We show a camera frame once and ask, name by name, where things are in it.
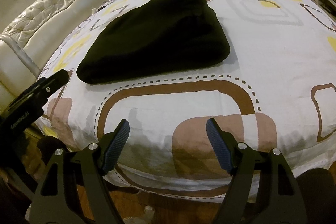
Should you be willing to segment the black pants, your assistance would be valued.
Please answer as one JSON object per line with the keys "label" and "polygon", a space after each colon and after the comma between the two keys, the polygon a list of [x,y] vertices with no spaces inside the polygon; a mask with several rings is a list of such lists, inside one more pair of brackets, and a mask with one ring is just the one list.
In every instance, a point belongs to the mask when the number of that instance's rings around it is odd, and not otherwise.
{"label": "black pants", "polygon": [[76,73],[87,84],[104,84],[211,67],[229,54],[207,0],[151,0],[110,22]]}

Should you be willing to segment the white tufted headboard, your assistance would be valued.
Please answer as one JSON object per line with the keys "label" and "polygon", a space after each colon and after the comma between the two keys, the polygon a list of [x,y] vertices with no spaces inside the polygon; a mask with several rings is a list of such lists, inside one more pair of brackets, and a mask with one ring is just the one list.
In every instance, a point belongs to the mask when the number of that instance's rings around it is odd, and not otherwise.
{"label": "white tufted headboard", "polygon": [[[43,69],[63,40],[108,0],[36,0],[3,31]],[[14,51],[1,42],[1,109],[4,110],[36,77]]]}

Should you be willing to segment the patterned white bed sheet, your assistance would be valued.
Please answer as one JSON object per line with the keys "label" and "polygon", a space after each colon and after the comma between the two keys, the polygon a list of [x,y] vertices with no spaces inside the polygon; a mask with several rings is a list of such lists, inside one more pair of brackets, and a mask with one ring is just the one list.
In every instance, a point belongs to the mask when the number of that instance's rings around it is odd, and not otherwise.
{"label": "patterned white bed sheet", "polygon": [[78,151],[127,120],[116,186],[220,202],[210,118],[295,176],[335,164],[335,19],[312,0],[109,0],[42,76],[61,69],[37,126]]}

